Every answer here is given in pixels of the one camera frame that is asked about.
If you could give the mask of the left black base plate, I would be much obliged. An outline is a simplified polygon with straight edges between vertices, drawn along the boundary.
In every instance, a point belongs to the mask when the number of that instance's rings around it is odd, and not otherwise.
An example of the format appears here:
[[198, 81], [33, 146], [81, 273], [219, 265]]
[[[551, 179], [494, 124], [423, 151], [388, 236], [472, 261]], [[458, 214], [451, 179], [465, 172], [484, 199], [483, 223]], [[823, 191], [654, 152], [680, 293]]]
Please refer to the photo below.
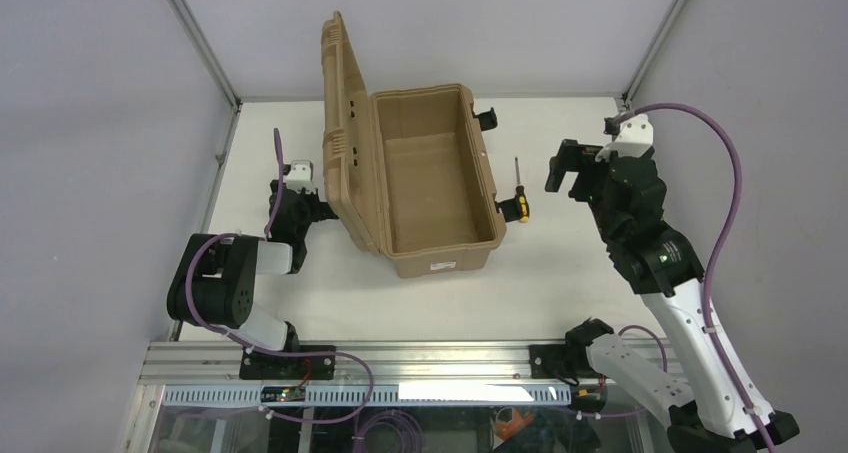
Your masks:
[[332, 380], [335, 374], [336, 347], [332, 345], [301, 345], [307, 357], [279, 357], [264, 353], [244, 352], [238, 377], [241, 380], [295, 381]]

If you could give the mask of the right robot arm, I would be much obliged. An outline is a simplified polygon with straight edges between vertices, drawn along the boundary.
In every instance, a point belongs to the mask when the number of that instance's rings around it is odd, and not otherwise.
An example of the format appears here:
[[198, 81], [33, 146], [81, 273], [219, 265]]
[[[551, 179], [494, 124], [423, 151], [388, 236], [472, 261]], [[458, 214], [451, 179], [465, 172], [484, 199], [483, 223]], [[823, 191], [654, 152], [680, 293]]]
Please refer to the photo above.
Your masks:
[[576, 176], [570, 197], [590, 208], [615, 270], [660, 324], [685, 380], [628, 350], [599, 319], [565, 334], [561, 374], [613, 380], [663, 425], [676, 452], [756, 452], [796, 437], [795, 418], [773, 408], [731, 349], [716, 345], [721, 332], [704, 296], [704, 268], [664, 221], [666, 187], [651, 154], [604, 156], [566, 139], [550, 160], [546, 190], [558, 191], [567, 173]]

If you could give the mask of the orange object under table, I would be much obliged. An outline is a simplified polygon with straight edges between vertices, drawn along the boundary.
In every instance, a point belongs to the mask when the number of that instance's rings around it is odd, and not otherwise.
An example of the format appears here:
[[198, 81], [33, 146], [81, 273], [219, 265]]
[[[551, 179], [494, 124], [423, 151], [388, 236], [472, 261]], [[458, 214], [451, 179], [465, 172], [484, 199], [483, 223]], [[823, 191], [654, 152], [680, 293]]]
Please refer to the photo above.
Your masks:
[[502, 407], [492, 419], [493, 442], [511, 439], [534, 421], [534, 414], [528, 408]]

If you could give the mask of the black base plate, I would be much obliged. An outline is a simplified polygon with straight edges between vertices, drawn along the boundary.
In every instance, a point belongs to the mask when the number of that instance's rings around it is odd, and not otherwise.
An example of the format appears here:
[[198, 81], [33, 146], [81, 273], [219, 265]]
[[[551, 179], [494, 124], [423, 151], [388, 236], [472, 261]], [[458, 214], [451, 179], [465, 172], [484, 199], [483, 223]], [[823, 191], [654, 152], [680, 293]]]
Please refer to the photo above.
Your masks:
[[241, 380], [295, 381], [332, 380], [335, 374], [336, 347], [332, 345], [301, 345], [307, 357], [279, 357], [264, 353], [244, 352], [238, 377]]
[[559, 379], [577, 383], [583, 379], [599, 379], [588, 362], [586, 348], [566, 343], [531, 344], [529, 365], [533, 379]]

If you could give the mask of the tan plastic toolbox bin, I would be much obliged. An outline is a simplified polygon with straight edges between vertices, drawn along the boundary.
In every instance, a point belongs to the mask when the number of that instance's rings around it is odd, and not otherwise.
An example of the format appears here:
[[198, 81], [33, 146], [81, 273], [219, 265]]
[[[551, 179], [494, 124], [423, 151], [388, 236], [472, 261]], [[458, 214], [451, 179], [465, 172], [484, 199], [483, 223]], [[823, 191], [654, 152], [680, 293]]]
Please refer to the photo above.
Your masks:
[[321, 34], [327, 201], [361, 251], [402, 278], [481, 269], [507, 231], [484, 132], [459, 83], [371, 93], [340, 12]]

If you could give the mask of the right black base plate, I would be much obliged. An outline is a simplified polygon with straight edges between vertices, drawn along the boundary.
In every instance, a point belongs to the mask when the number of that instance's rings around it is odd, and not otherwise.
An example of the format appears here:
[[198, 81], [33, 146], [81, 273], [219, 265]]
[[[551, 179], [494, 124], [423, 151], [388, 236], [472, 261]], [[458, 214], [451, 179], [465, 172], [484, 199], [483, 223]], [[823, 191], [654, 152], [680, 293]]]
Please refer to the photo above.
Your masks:
[[531, 344], [529, 365], [533, 379], [559, 379], [577, 383], [583, 379], [599, 379], [588, 362], [586, 348], [566, 343]]

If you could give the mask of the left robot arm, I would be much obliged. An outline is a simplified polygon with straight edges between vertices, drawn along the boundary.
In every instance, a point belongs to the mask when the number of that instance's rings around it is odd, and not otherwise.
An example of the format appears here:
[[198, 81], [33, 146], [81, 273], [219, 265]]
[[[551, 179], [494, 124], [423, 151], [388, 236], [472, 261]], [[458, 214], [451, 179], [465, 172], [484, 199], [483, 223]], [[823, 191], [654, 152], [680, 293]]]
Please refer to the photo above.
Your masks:
[[291, 322], [255, 304], [256, 279], [299, 273], [310, 226], [336, 215], [311, 186], [273, 180], [270, 187], [266, 236], [190, 236], [168, 289], [166, 310], [174, 321], [221, 333], [250, 351], [297, 353], [299, 338]]

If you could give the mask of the black yellow handled screwdriver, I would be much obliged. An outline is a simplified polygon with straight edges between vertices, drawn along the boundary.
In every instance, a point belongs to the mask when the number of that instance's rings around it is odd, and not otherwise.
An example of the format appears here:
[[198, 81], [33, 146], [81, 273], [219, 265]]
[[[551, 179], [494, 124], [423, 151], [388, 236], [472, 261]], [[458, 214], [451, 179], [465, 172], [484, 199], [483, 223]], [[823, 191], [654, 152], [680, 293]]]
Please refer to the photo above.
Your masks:
[[515, 201], [519, 213], [519, 221], [521, 223], [527, 223], [530, 219], [529, 203], [526, 197], [525, 187], [521, 179], [521, 169], [518, 156], [514, 158], [514, 167], [516, 176]]

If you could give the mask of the aluminium front rail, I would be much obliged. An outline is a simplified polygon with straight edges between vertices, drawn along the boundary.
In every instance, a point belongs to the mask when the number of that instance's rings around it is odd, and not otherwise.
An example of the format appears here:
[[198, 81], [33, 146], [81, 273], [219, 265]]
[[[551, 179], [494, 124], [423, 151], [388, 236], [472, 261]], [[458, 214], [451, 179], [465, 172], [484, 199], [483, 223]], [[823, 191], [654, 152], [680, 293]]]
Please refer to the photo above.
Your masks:
[[[378, 385], [407, 380], [539, 382], [547, 379], [531, 377], [528, 346], [557, 343], [561, 341], [338, 342], [333, 344], [338, 353], [334, 378], [311, 381], [364, 384], [367, 375], [354, 361], [360, 358]], [[139, 381], [147, 385], [299, 382], [241, 380], [243, 353], [240, 346], [224, 341], [154, 342], [148, 347]]]

